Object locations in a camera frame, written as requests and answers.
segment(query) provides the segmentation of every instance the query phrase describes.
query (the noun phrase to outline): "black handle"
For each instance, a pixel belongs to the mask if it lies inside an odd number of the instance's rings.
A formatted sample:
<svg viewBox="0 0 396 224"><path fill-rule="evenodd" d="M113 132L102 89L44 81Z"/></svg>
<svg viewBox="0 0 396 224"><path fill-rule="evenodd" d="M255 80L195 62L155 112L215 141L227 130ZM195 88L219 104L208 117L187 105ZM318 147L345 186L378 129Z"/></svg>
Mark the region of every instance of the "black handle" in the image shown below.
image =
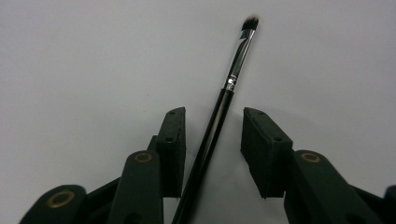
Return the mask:
<svg viewBox="0 0 396 224"><path fill-rule="evenodd" d="M218 141L221 127L227 116L232 99L232 91L221 90L172 224L186 224L188 222L195 197L205 177L207 166Z"/></svg>

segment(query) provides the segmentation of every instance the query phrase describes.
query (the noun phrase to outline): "white surface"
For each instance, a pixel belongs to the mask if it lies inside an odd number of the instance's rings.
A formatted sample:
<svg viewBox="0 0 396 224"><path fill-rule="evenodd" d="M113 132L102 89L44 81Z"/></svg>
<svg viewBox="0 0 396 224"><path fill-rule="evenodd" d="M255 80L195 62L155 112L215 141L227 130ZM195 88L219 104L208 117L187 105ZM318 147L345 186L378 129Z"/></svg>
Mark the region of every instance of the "white surface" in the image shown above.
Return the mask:
<svg viewBox="0 0 396 224"><path fill-rule="evenodd" d="M245 106L382 196L396 184L396 2L2 1L0 223L59 185L115 179L179 106L187 175L253 12L258 33L192 223L287 223L239 152ZM164 207L170 223L177 200Z"/></svg>

